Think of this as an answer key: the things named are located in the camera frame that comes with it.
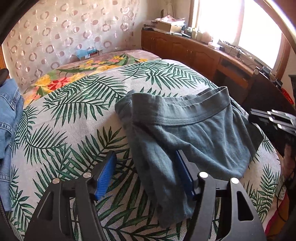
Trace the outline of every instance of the denim jacket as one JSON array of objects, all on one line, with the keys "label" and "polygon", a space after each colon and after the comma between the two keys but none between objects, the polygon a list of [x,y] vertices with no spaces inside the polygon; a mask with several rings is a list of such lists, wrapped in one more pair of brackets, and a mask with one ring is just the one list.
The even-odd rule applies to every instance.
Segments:
[{"label": "denim jacket", "polygon": [[24,98],[21,96],[15,80],[7,79],[0,87],[0,197],[5,211],[11,210],[10,162],[23,106]]}]

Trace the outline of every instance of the yellow flower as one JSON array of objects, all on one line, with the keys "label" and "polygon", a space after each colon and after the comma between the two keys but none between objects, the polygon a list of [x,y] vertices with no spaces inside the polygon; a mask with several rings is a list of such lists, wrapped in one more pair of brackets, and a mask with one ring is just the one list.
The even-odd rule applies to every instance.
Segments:
[{"label": "yellow flower", "polygon": [[82,69],[92,69],[92,68],[95,68],[95,67],[93,67],[93,66],[84,66],[84,67],[82,67]]},{"label": "yellow flower", "polygon": [[50,84],[50,82],[51,82],[51,80],[50,80],[50,76],[46,74],[46,75],[42,76],[41,78],[39,78],[39,79],[34,83],[34,85],[35,85],[35,86],[47,86],[47,85]]},{"label": "yellow flower", "polygon": [[92,72],[90,75],[93,75],[93,74],[98,74],[98,73],[101,73],[101,72],[104,72],[108,69],[113,69],[113,68],[117,68],[118,66],[116,65],[106,65],[106,66],[102,66],[102,67],[98,67],[94,72]]},{"label": "yellow flower", "polygon": [[52,92],[52,90],[48,89],[47,87],[42,86],[41,89],[42,89],[44,96]]},{"label": "yellow flower", "polygon": [[139,59],[138,61],[139,61],[139,62],[146,62],[146,61],[148,61],[148,59],[141,58],[141,59]]},{"label": "yellow flower", "polygon": [[83,73],[77,73],[77,74],[73,75],[72,77],[70,77],[70,83],[72,83],[76,80],[80,80],[84,76],[85,76],[85,74],[83,74]]},{"label": "yellow flower", "polygon": [[115,56],[115,57],[113,57],[113,59],[123,60],[124,58],[123,57],[119,57],[119,56]]},{"label": "yellow flower", "polygon": [[92,64],[94,61],[93,60],[88,60],[88,61],[86,61],[85,63],[86,64]]}]

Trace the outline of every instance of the wooden cabinet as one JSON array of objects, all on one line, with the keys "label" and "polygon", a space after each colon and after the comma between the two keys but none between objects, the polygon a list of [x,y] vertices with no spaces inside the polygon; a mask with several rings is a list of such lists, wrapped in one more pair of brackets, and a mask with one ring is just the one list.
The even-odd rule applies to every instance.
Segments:
[{"label": "wooden cabinet", "polygon": [[171,59],[172,45],[169,40],[161,37],[152,38],[151,52],[163,59]]},{"label": "wooden cabinet", "polygon": [[179,61],[210,80],[220,59],[217,52],[203,43],[155,31],[142,31],[142,48],[163,59]]},{"label": "wooden cabinet", "polygon": [[219,63],[219,56],[206,51],[193,51],[192,68],[197,70],[203,76],[213,80],[217,65]]},{"label": "wooden cabinet", "polygon": [[239,103],[251,87],[253,70],[250,67],[196,40],[142,30],[142,48],[162,59],[179,61],[218,86],[228,86],[230,95]]},{"label": "wooden cabinet", "polygon": [[192,51],[190,51],[186,46],[182,45],[181,43],[177,43],[177,42],[172,43],[172,51],[171,51],[172,59],[191,67],[192,65],[191,54],[192,54]]}]

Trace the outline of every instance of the bed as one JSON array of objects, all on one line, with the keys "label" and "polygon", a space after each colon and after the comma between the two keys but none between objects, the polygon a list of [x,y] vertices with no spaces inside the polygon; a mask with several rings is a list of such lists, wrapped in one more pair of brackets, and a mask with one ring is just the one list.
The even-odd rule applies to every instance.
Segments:
[{"label": "bed", "polygon": [[[132,89],[167,97],[195,94],[208,87],[216,85],[184,64],[141,50],[72,63],[38,79],[24,93],[25,108],[13,145],[9,220],[19,237],[24,237],[52,179],[77,178],[91,170],[97,158],[114,150],[119,161],[112,183],[96,203],[107,239],[182,241],[190,220],[167,229],[159,227],[114,105]],[[264,140],[240,182],[263,222],[274,199],[280,163],[262,135]],[[75,199],[70,203],[74,235],[81,240]],[[219,212],[216,199],[210,240],[216,237]]]}]

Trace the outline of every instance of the window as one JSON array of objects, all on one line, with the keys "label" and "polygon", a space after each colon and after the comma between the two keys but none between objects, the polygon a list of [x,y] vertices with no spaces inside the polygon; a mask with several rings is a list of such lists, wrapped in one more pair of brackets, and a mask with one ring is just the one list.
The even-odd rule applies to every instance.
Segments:
[{"label": "window", "polygon": [[193,18],[192,26],[209,32],[214,39],[235,45],[271,69],[276,68],[282,33],[256,2],[195,0],[195,5],[197,17]]}]

